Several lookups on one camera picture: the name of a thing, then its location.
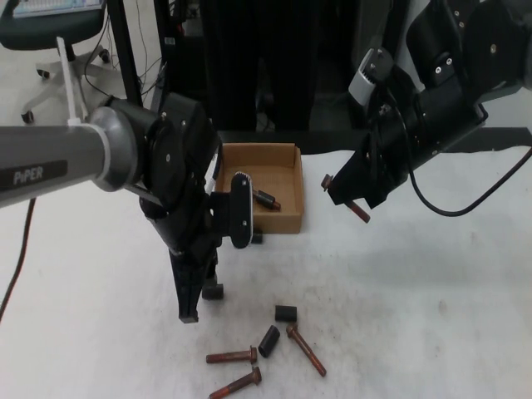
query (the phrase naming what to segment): copper bolt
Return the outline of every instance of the copper bolt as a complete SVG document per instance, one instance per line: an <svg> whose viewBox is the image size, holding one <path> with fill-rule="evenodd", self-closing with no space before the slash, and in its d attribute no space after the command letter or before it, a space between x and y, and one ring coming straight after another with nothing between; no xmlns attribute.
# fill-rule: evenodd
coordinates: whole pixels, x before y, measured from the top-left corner
<svg viewBox="0 0 532 399"><path fill-rule="evenodd" d="M214 393L211 393L209 395L209 399L221 399L222 397L226 397L233 392L237 392L238 390L245 388L248 385L258 385L263 380L263 377L260 375L260 369L258 367L252 368L253 371L250 374L240 378L235 382L231 382L228 386L223 387L222 389L219 389Z"/></svg>
<svg viewBox="0 0 532 399"><path fill-rule="evenodd" d="M333 181L333 177L331 175L325 175L322 181L322 187L324 191L327 191L329 186L331 185L331 182ZM358 216L360 219L362 219L366 224L369 223L369 221L372 219L372 217L360 206L358 206L354 201L346 202L345 204L350 210L353 211L353 213Z"/></svg>
<svg viewBox="0 0 532 399"><path fill-rule="evenodd" d="M362 209L360 206L358 206L354 201L346 202L346 206L352 210L356 216L358 216L360 219L364 221L364 223L368 224L369 221L372 219L372 217L367 214L367 212Z"/></svg>
<svg viewBox="0 0 532 399"><path fill-rule="evenodd" d="M288 338L293 338L293 340L298 343L299 347L303 350L305 355L307 355L310 362L313 364L314 367L316 367L316 370L318 370L319 375L325 377L325 374L327 374L327 370L325 370L323 364L318 360L316 355L314 355L313 350L301 337L301 334L299 334L298 324L290 324L288 327L286 327L286 333L288 334Z"/></svg>
<svg viewBox="0 0 532 399"><path fill-rule="evenodd" d="M257 348L249 347L248 351L242 352L229 352L229 353L216 353L213 355L207 355L207 363L226 363L226 362L242 362L249 360L251 363L257 362Z"/></svg>

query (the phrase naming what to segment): black metal frame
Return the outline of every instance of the black metal frame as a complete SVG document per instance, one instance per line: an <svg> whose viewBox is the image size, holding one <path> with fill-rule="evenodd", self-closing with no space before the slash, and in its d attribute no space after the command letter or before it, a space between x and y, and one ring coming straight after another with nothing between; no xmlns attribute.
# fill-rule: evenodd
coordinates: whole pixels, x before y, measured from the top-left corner
<svg viewBox="0 0 532 399"><path fill-rule="evenodd" d="M127 26L124 0L113 0L107 3L107 12L115 37L116 53L120 61L120 69L127 100L136 106L142 106L142 92L136 73L135 56L131 47L130 30Z"/></svg>

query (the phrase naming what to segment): black cylinder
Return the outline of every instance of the black cylinder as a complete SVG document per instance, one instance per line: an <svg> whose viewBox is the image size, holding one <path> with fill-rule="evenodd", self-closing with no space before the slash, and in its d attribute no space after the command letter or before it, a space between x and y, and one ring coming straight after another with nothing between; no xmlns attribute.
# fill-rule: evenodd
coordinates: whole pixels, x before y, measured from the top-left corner
<svg viewBox="0 0 532 399"><path fill-rule="evenodd" d="M201 291L201 297L206 301L219 301L224 299L224 285L207 285Z"/></svg>
<svg viewBox="0 0 532 399"><path fill-rule="evenodd" d="M298 309L295 306L275 306L275 321L295 323L298 321Z"/></svg>
<svg viewBox="0 0 532 399"><path fill-rule="evenodd" d="M251 244L262 244L264 241L263 230L253 229L253 237L251 238Z"/></svg>
<svg viewBox="0 0 532 399"><path fill-rule="evenodd" d="M259 353L263 355L264 358L268 357L273 351L280 335L279 330L275 326L271 326L268 332L266 332L266 335L259 345Z"/></svg>

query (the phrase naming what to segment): cardboard box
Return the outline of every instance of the cardboard box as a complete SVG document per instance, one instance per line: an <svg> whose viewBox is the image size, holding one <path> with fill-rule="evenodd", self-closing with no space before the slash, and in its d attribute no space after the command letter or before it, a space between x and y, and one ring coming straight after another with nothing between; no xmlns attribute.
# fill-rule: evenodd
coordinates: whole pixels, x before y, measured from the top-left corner
<svg viewBox="0 0 532 399"><path fill-rule="evenodd" d="M254 227L270 234L297 234L304 213L301 151L295 144L224 144L224 160L216 190L231 190L236 172L251 176L255 190L262 190L281 204L276 212L253 202Z"/></svg>

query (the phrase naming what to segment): black cable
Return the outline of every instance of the black cable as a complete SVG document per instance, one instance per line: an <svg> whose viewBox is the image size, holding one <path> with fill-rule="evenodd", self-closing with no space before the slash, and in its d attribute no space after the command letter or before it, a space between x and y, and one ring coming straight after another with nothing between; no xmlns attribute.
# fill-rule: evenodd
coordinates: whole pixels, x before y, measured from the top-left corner
<svg viewBox="0 0 532 399"><path fill-rule="evenodd" d="M144 33L142 32L142 26L140 24L140 9L139 9L139 0L135 0L136 4L136 16L137 21L139 23L139 31L140 31L140 39L142 41L142 46L144 47L144 81L142 82L142 89L144 89L144 85L146 84L146 74L148 73L148 49L146 48L146 43L144 41Z"/></svg>
<svg viewBox="0 0 532 399"><path fill-rule="evenodd" d="M153 64L151 64L150 67L146 70L146 72L143 73L142 75L140 75L139 77L143 77L145 74L147 74L149 71L151 71L151 68L153 68L157 62L159 62L160 60L162 60L162 58L163 58L163 57L159 57L159 58L157 58L155 61L153 61Z"/></svg>
<svg viewBox="0 0 532 399"><path fill-rule="evenodd" d="M99 91L101 94L103 94L104 96L109 96L107 93L105 93L102 89L99 89L98 87L94 86L91 81L89 81L89 78L87 77L86 75L86 69L89 67L89 64L91 63L91 59L94 57L94 53L96 52L98 46L100 46L100 43L101 43L101 39L103 39L103 35L106 34L106 29L107 27L109 26L109 20L110 20L110 17L109 15L107 15L107 20L106 20L106 25L103 27L103 31L101 32L101 35L100 35L100 39L98 40L98 43L95 45L94 47L94 50L92 50L92 53L91 55L86 59L86 63L85 63L85 70L83 72L83 74L85 75L85 80L86 82L91 85L91 87L93 89L95 89L96 91Z"/></svg>
<svg viewBox="0 0 532 399"><path fill-rule="evenodd" d="M17 283L18 276L20 275L20 272L22 271L22 265L24 264L24 259L26 258L27 241L30 235L30 226L32 225L32 216L33 216L34 208L35 208L35 199L31 199L30 204L27 207L26 223L24 225L24 234L22 236L22 247L20 249L20 255L18 255L17 267L15 268L15 273L11 277L11 281L9 282L9 285L7 286L7 291L3 297L2 305L0 305L0 323L2 322L3 314L6 312L6 307L7 307L7 304L9 303L9 298L11 297L13 289L15 288L15 284Z"/></svg>
<svg viewBox="0 0 532 399"><path fill-rule="evenodd" d="M395 112L399 116L399 119L401 120L401 127L403 130L403 133L405 135L405 142L406 142L406 152L407 152L407 164L408 164L408 174L410 175L410 180L412 183L412 187L414 188L414 191L416 191L417 197L420 199L420 201L432 212L435 212L436 214L439 214L440 216L445 216L447 218L457 218L460 216L464 216L465 214L469 214L472 210L477 208L480 204L482 204L484 201L486 201L493 193L495 193L504 183L506 183L521 167L532 157L532 148L525 154L525 156L517 163L515 166L510 169L506 175L504 175L497 183L495 183L489 190L487 190L478 200L473 202L468 207L458 210L458 211L448 211L443 210L435 205L433 205L421 192L417 185L416 177L414 176L414 168L412 166L412 152L410 147L410 140L408 138L408 130L406 129L405 120L402 117L401 111L399 110L399 107L397 106L397 103L395 99L393 98L393 95L388 92L388 96L390 97L391 105L394 108Z"/></svg>

